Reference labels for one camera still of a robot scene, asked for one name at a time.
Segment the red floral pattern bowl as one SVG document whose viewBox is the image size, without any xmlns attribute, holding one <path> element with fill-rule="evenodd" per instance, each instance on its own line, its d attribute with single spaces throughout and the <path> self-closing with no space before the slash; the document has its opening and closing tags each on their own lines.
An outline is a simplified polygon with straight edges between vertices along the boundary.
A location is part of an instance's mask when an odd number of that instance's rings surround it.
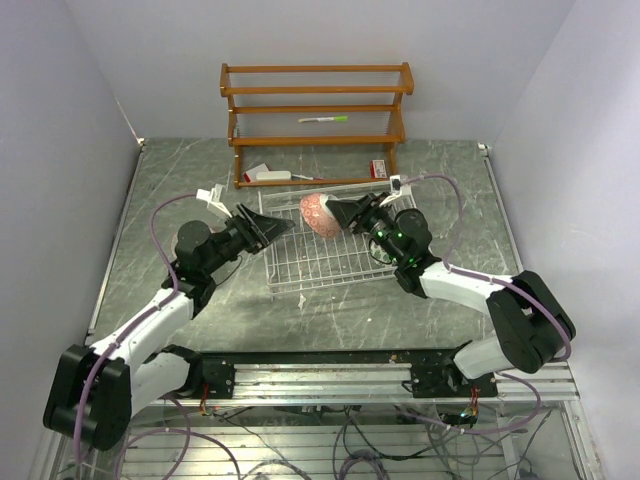
<svg viewBox="0 0 640 480">
<path fill-rule="evenodd" d="M 323 238 L 333 238 L 341 232 L 341 227 L 328 209 L 326 203 L 336 197 L 326 193 L 312 193 L 304 196 L 299 203 L 305 223 Z"/>
</svg>

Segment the white wire dish rack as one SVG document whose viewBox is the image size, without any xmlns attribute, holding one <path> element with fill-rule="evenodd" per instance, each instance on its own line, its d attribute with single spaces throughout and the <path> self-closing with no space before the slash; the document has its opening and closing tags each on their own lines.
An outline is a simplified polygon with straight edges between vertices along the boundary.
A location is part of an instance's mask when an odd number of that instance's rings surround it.
<svg viewBox="0 0 640 480">
<path fill-rule="evenodd" d="M 366 234 L 342 231 L 333 238 L 316 234 L 304 221 L 300 200 L 312 193 L 338 199 L 359 199 L 389 189 L 388 181 L 323 186 L 281 193 L 261 193 L 259 211 L 266 216 L 295 222 L 292 231 L 264 252 L 266 282 L 272 295 L 393 278 L 393 267 L 375 262 L 369 255 Z"/>
</svg>

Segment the blue dotted bowl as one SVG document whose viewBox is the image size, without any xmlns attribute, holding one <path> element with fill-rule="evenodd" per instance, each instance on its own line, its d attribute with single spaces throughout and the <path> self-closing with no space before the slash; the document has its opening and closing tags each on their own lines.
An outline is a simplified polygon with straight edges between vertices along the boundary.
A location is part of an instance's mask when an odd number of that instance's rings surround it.
<svg viewBox="0 0 640 480">
<path fill-rule="evenodd" d="M 175 253 L 175 248 L 177 246 L 177 243 L 178 243 L 178 232 L 175 232 L 171 238 L 169 253 L 167 254 L 167 257 L 169 258 L 170 261 L 174 261 L 177 258 L 177 255 Z"/>
</svg>

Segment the green leaf pattern bowl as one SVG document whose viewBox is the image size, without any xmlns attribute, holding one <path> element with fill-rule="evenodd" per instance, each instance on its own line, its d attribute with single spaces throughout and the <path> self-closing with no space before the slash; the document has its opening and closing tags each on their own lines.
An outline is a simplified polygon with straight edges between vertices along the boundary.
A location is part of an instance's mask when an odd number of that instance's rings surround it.
<svg viewBox="0 0 640 480">
<path fill-rule="evenodd" d="M 393 265 L 394 260 L 391 256 L 373 239 L 369 240 L 369 255 L 377 263 L 381 265 Z"/>
</svg>

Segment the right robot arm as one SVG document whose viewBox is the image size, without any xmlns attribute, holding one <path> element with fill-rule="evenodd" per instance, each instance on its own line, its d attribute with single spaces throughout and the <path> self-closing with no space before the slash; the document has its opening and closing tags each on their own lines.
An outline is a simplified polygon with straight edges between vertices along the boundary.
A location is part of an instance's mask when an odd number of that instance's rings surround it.
<svg viewBox="0 0 640 480">
<path fill-rule="evenodd" d="M 342 228 L 367 234 L 389 256 L 405 292 L 473 309 L 493 325 L 487 338 L 463 344 L 445 360 L 440 380 L 448 393 L 463 395 L 477 378 L 503 369 L 533 374 L 570 355 L 575 326 L 537 273 L 491 276 L 448 264 L 431 252 L 423 213 L 409 208 L 392 215 L 386 199 L 329 199 L 326 207 Z"/>
</svg>

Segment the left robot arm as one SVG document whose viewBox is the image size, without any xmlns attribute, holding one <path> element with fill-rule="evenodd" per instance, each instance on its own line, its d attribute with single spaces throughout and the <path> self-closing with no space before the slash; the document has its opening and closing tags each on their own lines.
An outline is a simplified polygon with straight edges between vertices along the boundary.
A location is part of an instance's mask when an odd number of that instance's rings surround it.
<svg viewBox="0 0 640 480">
<path fill-rule="evenodd" d="M 244 205 L 219 232 L 200 220 L 183 224 L 168 275 L 149 303 L 109 336 L 62 353 L 44 427 L 77 446 L 106 451 L 153 401 L 166 394 L 196 395 L 204 383 L 203 357 L 169 344 L 169 338 L 208 304 L 217 287 L 214 272 L 243 252 L 261 252 L 294 227 L 292 220 L 264 216 Z"/>
</svg>

